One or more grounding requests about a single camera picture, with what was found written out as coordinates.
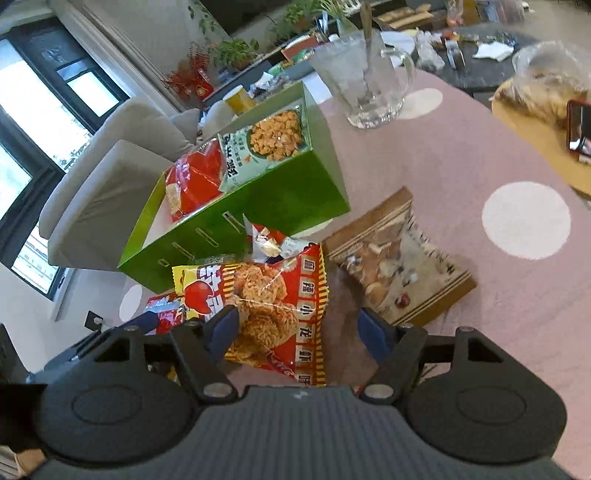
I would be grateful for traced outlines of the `brown mixed nuts bag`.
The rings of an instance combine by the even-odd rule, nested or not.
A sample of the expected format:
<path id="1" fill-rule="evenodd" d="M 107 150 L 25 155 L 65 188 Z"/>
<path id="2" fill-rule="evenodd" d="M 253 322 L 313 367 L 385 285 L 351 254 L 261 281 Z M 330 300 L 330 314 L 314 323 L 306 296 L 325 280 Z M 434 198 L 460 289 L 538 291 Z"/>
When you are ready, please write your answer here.
<path id="1" fill-rule="evenodd" d="M 391 325 L 425 326 L 477 286 L 422 232 L 413 201 L 403 187 L 322 242 L 325 259 L 362 287 L 363 305 Z"/>

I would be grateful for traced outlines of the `red noodle snack bag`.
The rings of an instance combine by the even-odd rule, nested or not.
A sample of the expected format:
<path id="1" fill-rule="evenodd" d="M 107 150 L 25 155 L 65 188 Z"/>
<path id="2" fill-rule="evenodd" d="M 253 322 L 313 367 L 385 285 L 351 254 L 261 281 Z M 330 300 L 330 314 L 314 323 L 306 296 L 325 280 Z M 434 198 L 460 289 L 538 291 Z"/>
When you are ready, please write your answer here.
<path id="1" fill-rule="evenodd" d="M 322 318 L 329 286 L 321 246 L 310 243 L 274 264 L 174 266 L 172 278 L 184 320 L 208 321 L 226 306 L 238 310 L 238 336 L 226 360 L 325 385 Z"/>

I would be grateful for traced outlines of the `small white red snack packet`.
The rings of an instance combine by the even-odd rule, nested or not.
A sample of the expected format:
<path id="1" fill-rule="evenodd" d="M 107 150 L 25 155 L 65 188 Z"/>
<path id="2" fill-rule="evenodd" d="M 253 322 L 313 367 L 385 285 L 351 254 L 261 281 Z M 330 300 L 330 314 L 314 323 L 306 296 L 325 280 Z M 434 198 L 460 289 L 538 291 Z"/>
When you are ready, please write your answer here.
<path id="1" fill-rule="evenodd" d="M 252 240 L 250 260 L 254 263 L 276 264 L 277 262 L 297 257 L 312 243 L 308 240 L 295 239 L 280 231 L 252 223 L 243 215 L 246 236 Z"/>

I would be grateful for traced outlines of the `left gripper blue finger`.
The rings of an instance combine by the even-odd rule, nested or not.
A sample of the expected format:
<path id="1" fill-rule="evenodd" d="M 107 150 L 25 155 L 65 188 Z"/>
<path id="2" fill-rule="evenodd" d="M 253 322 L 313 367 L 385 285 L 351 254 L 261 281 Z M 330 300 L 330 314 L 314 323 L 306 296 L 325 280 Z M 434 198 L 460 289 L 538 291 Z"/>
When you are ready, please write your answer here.
<path id="1" fill-rule="evenodd" d="M 154 334 L 158 322 L 159 319 L 156 313 L 146 311 L 122 324 L 120 329 L 126 332 L 139 332 L 142 335 Z"/>

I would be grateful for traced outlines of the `red snack bag in box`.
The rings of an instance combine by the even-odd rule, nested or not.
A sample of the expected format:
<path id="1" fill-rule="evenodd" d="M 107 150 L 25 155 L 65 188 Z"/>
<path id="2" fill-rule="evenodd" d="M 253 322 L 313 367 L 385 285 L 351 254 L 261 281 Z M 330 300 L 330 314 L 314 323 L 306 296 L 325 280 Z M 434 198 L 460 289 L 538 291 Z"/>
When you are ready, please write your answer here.
<path id="1" fill-rule="evenodd" d="M 168 170 L 165 196 L 174 222 L 221 196 L 222 155 L 217 138 L 179 158 Z"/>

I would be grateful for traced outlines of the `green cardboard snack box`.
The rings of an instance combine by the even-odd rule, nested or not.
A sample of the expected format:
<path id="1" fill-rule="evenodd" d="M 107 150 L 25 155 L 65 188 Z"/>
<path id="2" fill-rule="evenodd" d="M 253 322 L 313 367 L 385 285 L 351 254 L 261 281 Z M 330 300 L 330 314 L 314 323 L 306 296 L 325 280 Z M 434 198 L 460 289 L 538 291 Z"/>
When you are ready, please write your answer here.
<path id="1" fill-rule="evenodd" d="M 291 106 L 301 106 L 307 143 L 303 152 L 178 222 L 170 219 L 165 180 L 158 179 L 124 247 L 119 270 L 161 293 L 171 288 L 175 265 L 244 253 L 245 220 L 292 235 L 349 212 L 328 122 L 304 83 L 273 95 L 221 132 L 228 135 Z"/>

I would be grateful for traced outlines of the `green cracker snack bag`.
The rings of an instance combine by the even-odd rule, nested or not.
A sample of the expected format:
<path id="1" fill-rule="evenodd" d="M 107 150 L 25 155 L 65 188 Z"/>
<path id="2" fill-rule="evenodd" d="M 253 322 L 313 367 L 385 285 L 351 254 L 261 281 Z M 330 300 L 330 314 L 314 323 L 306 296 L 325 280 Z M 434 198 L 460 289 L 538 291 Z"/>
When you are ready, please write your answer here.
<path id="1" fill-rule="evenodd" d="M 218 134 L 223 160 L 219 189 L 228 193 L 304 152 L 307 135 L 301 102 L 234 132 Z"/>

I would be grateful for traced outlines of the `yellow canister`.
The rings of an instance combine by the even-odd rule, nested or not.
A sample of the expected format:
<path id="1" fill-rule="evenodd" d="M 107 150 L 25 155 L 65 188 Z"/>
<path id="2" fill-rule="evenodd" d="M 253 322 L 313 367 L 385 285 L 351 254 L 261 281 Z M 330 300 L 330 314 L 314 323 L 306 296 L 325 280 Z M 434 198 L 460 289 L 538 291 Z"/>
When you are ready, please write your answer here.
<path id="1" fill-rule="evenodd" d="M 226 93 L 222 100 L 231 107 L 235 115 L 242 115 L 243 113 L 256 108 L 256 101 L 249 96 L 249 93 L 242 85 L 235 86 L 228 93 Z"/>

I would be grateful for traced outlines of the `red flower decoration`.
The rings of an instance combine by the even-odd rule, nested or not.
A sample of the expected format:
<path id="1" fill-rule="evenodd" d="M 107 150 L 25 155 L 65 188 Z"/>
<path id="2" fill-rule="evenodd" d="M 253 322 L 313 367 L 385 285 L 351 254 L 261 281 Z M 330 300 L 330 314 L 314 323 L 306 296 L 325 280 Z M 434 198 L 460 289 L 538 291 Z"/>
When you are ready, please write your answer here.
<path id="1" fill-rule="evenodd" d="M 204 100 L 214 91 L 208 68 L 208 49 L 192 42 L 185 58 L 178 62 L 174 71 L 164 77 L 164 85 L 182 100 L 189 100 L 191 97 Z"/>

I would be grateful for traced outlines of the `wooden round tray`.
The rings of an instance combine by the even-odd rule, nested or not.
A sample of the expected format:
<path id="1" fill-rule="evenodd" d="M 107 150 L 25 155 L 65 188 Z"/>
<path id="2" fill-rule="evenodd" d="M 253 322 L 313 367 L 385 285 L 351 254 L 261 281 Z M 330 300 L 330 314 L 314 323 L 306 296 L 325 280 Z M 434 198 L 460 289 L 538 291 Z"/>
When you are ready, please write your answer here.
<path id="1" fill-rule="evenodd" d="M 496 95 L 491 97 L 491 108 L 493 115 L 540 153 L 580 197 L 590 200 L 590 164 L 567 150 L 565 130 L 523 114 Z"/>

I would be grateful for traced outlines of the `clear glass pitcher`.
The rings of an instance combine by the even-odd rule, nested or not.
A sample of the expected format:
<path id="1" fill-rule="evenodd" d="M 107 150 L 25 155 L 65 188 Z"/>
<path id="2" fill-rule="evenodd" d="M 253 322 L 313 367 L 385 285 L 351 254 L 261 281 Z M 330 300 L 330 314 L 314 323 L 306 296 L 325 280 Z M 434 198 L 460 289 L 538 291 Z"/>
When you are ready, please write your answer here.
<path id="1" fill-rule="evenodd" d="M 378 128 L 401 112 L 412 89 L 415 62 L 405 50 L 387 44 L 377 30 L 342 37 L 315 49 L 311 66 L 338 100 L 349 124 Z"/>

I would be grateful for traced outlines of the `smartphone in red case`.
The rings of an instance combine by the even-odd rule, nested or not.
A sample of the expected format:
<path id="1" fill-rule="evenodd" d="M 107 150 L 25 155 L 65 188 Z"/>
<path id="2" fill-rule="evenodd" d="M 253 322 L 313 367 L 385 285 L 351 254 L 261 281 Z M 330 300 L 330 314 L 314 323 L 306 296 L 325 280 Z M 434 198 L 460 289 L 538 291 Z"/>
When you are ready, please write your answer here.
<path id="1" fill-rule="evenodd" d="M 566 146 L 576 159 L 585 164 L 591 161 L 591 105 L 581 100 L 567 104 Z"/>

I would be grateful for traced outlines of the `dark round side table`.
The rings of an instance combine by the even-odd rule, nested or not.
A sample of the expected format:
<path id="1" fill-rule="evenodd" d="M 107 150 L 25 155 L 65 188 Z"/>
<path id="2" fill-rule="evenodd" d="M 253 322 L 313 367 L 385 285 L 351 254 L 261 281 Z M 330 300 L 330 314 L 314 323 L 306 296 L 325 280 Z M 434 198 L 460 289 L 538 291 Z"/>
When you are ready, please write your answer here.
<path id="1" fill-rule="evenodd" d="M 493 93 L 514 75 L 514 55 L 539 42 L 529 34 L 512 31 L 499 23 L 452 27 L 438 35 L 442 40 L 457 43 L 464 63 L 455 64 L 451 54 L 438 50 L 445 66 L 436 75 L 470 95 Z"/>

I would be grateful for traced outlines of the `plastic bag of bread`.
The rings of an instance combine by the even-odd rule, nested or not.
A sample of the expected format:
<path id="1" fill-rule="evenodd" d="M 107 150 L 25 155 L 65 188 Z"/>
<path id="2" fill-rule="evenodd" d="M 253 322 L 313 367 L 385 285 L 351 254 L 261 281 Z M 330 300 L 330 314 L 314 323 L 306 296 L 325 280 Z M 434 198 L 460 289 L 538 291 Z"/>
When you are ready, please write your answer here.
<path id="1" fill-rule="evenodd" d="M 514 76 L 494 99 L 552 126 L 564 128 L 568 102 L 590 95 L 590 52 L 575 44 L 532 44 L 514 55 L 512 65 Z"/>

